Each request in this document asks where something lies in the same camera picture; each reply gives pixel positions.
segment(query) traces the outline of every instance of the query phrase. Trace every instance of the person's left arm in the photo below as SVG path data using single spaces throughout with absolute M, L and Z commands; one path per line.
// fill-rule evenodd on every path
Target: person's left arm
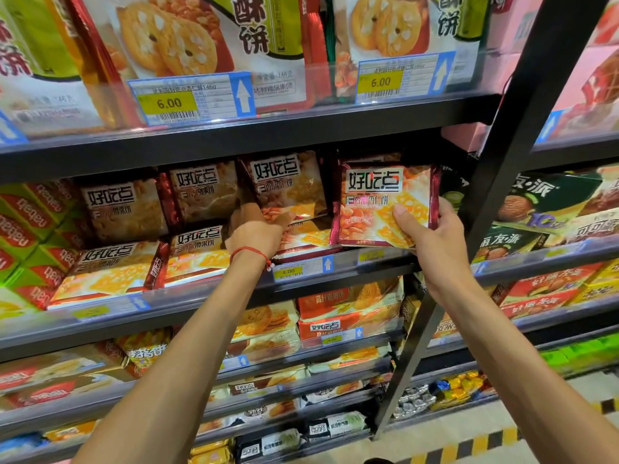
M 232 253 L 249 246 L 270 258 L 291 219 L 286 214 L 270 225 L 257 205 L 244 205 L 233 215 L 226 248 Z M 73 464 L 187 462 L 226 347 L 265 263 L 251 250 L 236 254 L 214 292 L 97 426 Z

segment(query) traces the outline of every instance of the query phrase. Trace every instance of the red string bracelet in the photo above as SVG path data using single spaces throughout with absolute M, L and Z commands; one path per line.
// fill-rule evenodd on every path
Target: red string bracelet
M 250 247 L 250 246 L 241 246 L 237 249 L 235 249 L 232 254 L 230 254 L 230 265 L 232 265 L 232 258 L 235 256 L 235 254 L 241 250 L 251 250 L 252 252 L 255 252 L 256 254 L 260 254 L 262 257 L 264 257 L 264 259 L 267 261 L 267 272 L 271 271 L 271 268 L 273 267 L 273 262 L 271 262 L 269 260 L 269 258 L 267 256 L 265 256 L 262 252 L 260 252 L 258 249 L 254 248 L 254 247 Z

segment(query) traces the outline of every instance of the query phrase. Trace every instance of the person's left hand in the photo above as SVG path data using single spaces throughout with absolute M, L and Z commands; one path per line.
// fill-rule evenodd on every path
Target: person's left hand
M 271 258 L 279 249 L 283 230 L 294 218 L 294 213 L 289 211 L 267 223 L 257 204 L 245 203 L 232 214 L 226 249 L 232 254 L 239 247 L 249 246 Z

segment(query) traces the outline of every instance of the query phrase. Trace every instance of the floor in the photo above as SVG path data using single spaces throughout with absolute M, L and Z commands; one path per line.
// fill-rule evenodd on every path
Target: floor
M 619 377 L 597 372 L 578 377 L 569 383 L 589 402 L 601 402 L 619 397 Z M 607 415 L 619 427 L 619 412 Z M 463 410 L 442 418 L 423 422 L 409 428 L 385 433 L 377 441 L 363 440 L 340 448 L 294 461 L 294 464 L 361 464 L 370 457 L 393 462 L 429 464 L 426 453 L 441 448 L 457 448 L 460 442 L 486 434 L 513 428 L 515 424 L 500 401 Z M 474 456 L 457 459 L 458 464 L 536 464 L 526 441 L 511 440 L 503 445 Z M 443 452 L 441 464 L 455 461 Z

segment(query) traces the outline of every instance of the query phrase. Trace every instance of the person's right arm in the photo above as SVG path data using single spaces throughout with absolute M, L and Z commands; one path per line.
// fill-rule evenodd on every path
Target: person's right arm
M 441 199 L 439 225 L 421 226 L 402 206 L 430 295 L 451 316 L 541 463 L 619 463 L 619 430 L 551 370 L 473 277 L 464 229 Z

